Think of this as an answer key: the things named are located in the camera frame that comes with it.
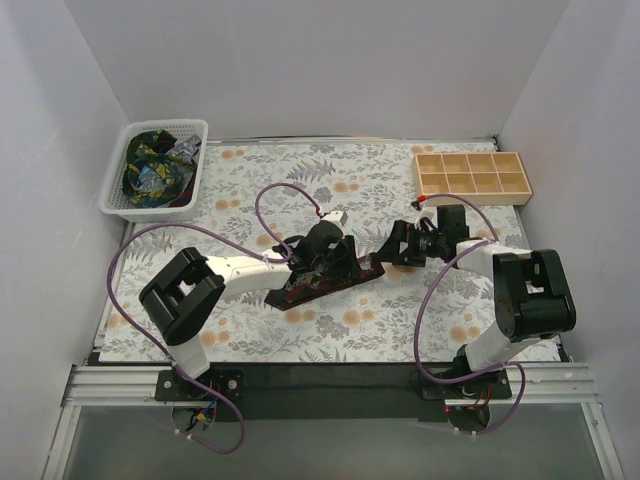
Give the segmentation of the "dark red patterned tie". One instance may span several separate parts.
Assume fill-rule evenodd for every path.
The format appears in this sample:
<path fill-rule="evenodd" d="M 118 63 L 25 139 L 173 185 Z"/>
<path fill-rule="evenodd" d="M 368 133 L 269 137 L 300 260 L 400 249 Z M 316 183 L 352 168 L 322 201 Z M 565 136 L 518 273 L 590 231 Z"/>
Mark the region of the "dark red patterned tie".
<path fill-rule="evenodd" d="M 300 275 L 281 289 L 270 290 L 265 304 L 286 311 L 312 300 L 376 280 L 385 274 L 382 264 L 372 254 L 356 259 L 355 274 L 340 277 L 337 273 L 309 272 Z"/>

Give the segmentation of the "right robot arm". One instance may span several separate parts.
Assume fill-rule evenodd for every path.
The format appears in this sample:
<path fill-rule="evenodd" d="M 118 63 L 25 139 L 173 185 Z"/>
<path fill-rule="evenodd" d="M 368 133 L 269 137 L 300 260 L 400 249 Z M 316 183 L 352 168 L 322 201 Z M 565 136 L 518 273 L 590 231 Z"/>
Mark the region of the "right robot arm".
<path fill-rule="evenodd" d="M 576 308 L 559 254 L 551 249 L 511 248 L 497 239 L 472 237 L 462 205 L 439 206 L 437 222 L 397 220 L 374 254 L 382 263 L 423 267 L 437 258 L 443 269 L 419 307 L 413 338 L 419 374 L 436 384 L 454 385 L 464 397 L 475 397 L 489 384 L 489 373 L 506 367 L 519 353 L 541 340 L 572 330 Z M 493 284 L 493 323 L 463 346 L 453 362 L 452 377 L 428 372 L 420 359 L 421 322 L 438 284 L 451 269 L 483 276 Z"/>

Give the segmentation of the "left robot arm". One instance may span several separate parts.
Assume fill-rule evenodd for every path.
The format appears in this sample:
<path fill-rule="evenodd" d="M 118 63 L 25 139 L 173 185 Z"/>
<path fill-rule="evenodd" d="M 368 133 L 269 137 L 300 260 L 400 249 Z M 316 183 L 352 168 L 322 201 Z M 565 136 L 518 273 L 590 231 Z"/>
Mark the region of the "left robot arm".
<path fill-rule="evenodd" d="M 143 288 L 139 301 L 182 371 L 178 387 L 188 398 L 200 400 L 212 390 L 200 331 L 219 300 L 264 290 L 285 309 L 359 275 L 354 237 L 330 221 L 314 225 L 291 249 L 290 257 L 280 247 L 254 258 L 204 256 L 185 248 Z"/>

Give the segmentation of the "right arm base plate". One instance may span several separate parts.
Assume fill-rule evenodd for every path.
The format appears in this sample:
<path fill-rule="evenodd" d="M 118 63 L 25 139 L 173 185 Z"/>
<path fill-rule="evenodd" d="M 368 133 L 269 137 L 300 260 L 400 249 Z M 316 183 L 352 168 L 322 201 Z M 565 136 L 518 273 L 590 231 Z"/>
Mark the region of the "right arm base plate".
<path fill-rule="evenodd" d="M 418 371 L 410 375 L 410 384 L 426 400 L 506 400 L 512 390 L 505 370 L 483 374 L 471 380 L 443 384 L 426 379 Z"/>

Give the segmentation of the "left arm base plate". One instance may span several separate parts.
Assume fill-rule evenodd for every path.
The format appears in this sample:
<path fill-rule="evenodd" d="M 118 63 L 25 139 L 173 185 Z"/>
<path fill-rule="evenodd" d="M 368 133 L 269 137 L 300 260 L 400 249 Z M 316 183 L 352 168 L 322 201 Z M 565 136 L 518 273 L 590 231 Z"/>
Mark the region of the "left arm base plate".
<path fill-rule="evenodd" d="M 239 400 L 242 396 L 243 374 L 240 370 L 209 370 L 196 379 L 197 382 L 229 398 Z M 156 401 L 211 401 L 214 396 L 207 390 L 185 380 L 175 370 L 162 370 L 156 381 Z"/>

